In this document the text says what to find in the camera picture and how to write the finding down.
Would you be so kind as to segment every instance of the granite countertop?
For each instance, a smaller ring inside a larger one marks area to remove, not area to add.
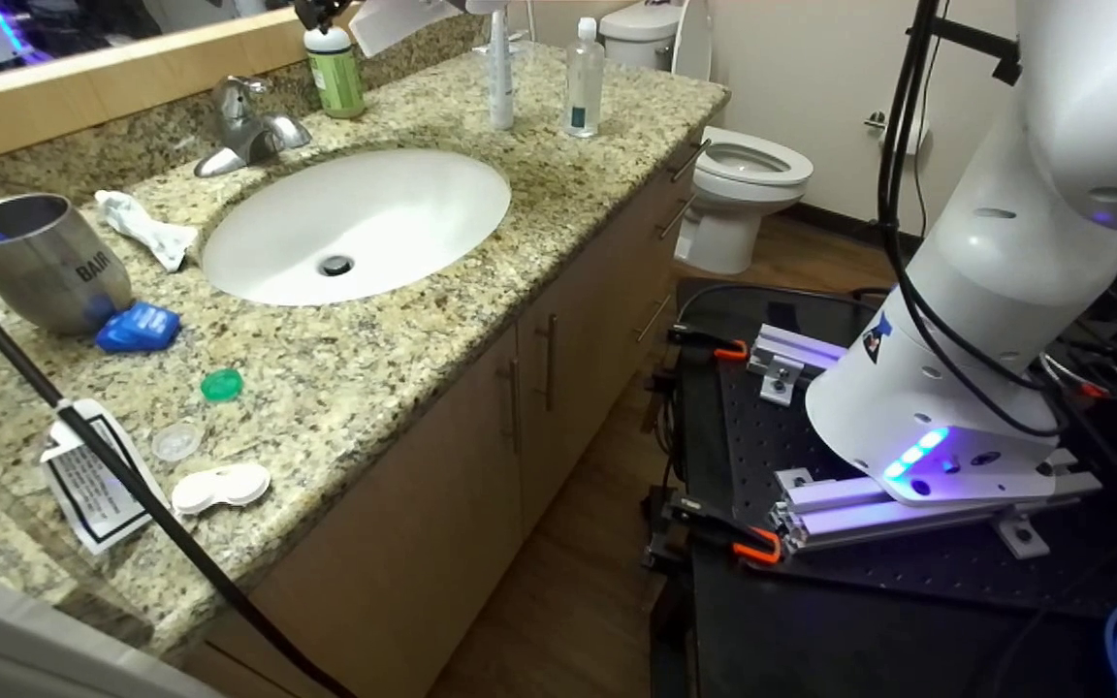
[[[472,258],[414,288],[342,306],[251,306],[212,290],[198,268],[163,276],[138,250],[99,231],[129,266],[136,297],[181,313],[186,335],[173,350],[103,356],[31,331],[0,302],[0,321],[54,383],[65,396],[99,400],[136,443],[181,414],[205,425],[205,445],[195,463],[154,468],[163,489],[216,463],[271,468],[266,501],[243,514],[220,510],[195,524],[198,545],[234,578],[266,572],[394,443],[412,414],[513,321],[513,312],[575,258],[611,205],[724,100],[724,90],[710,83],[609,72],[604,131],[569,141],[557,127],[562,55],[529,46],[517,55],[517,127],[489,131],[479,72],[483,63],[465,55],[370,95],[366,122],[306,116],[313,143],[289,151],[286,166],[224,179],[195,179],[191,166],[180,166],[132,188],[154,216],[211,232],[229,202],[337,151],[451,148],[505,171],[513,182],[505,227]],[[243,400],[203,408],[203,374],[224,364],[243,374]],[[5,514],[21,514],[33,546],[71,572],[84,562],[33,467],[48,425],[48,408],[0,361]],[[136,644],[159,655],[181,648],[216,612],[211,582],[154,529],[71,578],[97,578],[103,590],[93,598],[114,598],[138,618],[152,635]]]

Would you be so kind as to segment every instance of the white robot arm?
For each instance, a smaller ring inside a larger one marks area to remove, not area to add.
[[[1117,0],[1021,0],[1024,83],[909,266],[927,306],[988,352],[933,335],[896,288],[807,392],[821,443],[909,503],[1012,503],[1088,489],[1034,467],[1059,445],[1024,368],[1117,276]]]

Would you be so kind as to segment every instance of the toilet tank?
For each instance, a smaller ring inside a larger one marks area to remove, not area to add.
[[[602,16],[602,39],[611,63],[670,72],[679,4],[633,4]]]

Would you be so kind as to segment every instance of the wooden cabinet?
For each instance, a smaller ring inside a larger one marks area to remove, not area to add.
[[[642,361],[670,290],[667,227],[684,213],[692,151],[675,165],[251,586],[355,695],[426,695]],[[236,612],[186,671],[229,695],[255,695],[251,671],[323,695]]]

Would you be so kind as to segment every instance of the cup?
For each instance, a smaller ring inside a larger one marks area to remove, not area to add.
[[[0,232],[0,297],[40,331],[97,335],[132,302],[121,258],[65,198],[0,198]]]

